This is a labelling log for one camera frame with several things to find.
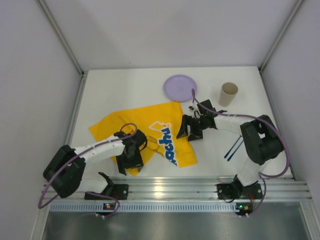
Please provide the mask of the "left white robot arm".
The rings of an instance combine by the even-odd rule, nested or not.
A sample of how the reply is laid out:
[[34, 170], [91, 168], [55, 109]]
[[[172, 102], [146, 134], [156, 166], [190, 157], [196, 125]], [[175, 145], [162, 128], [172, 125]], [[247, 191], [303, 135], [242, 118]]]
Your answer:
[[133, 134], [118, 131], [83, 147], [63, 145], [45, 168], [43, 177], [62, 199], [76, 192], [105, 194], [111, 186], [109, 177], [101, 170], [94, 176], [84, 177], [85, 170], [115, 157], [120, 174], [125, 176], [129, 170], [140, 171], [144, 167], [142, 151], [147, 143], [146, 135], [138, 129]]

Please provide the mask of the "beige paper cup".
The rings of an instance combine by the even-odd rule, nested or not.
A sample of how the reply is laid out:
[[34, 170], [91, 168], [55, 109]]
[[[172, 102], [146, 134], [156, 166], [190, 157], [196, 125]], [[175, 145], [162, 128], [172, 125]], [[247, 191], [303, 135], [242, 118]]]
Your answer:
[[238, 86], [233, 82], [226, 82], [221, 86], [219, 105], [222, 107], [227, 107], [233, 101], [235, 96], [239, 91]]

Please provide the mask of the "yellow Pikachu placemat cloth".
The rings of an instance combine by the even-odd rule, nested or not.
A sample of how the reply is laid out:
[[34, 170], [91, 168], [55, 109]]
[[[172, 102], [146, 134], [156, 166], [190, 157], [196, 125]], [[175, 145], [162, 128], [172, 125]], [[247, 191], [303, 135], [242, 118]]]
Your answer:
[[197, 164], [196, 154], [186, 137], [177, 138], [181, 127], [183, 110], [178, 102], [167, 102], [140, 108], [120, 110], [105, 116], [89, 127], [95, 141], [99, 142], [118, 132], [121, 127], [127, 134], [134, 132], [135, 124], [147, 138], [141, 156], [147, 165], [154, 155], [161, 164], [168, 163], [178, 169]]

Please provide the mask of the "purple plastic plate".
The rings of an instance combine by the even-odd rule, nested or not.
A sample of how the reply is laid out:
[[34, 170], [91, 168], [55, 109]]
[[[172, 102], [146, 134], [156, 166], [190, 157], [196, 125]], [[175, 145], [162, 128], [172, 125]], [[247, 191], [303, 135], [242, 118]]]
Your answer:
[[163, 84], [164, 94], [175, 102], [187, 102], [193, 98], [192, 90], [197, 91], [195, 80], [187, 75], [170, 76]]

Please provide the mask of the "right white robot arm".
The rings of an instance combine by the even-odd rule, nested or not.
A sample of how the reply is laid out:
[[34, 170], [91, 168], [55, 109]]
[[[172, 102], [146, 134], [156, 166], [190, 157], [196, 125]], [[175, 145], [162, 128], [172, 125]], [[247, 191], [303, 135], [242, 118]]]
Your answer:
[[261, 193], [258, 178], [263, 165], [285, 149], [270, 117], [250, 118], [228, 114], [226, 110], [217, 111], [210, 100], [198, 103], [193, 112], [193, 115], [182, 116], [177, 139], [201, 140], [206, 129], [225, 130], [239, 135], [247, 153], [247, 159], [233, 181], [217, 185], [218, 198], [230, 203], [258, 197]]

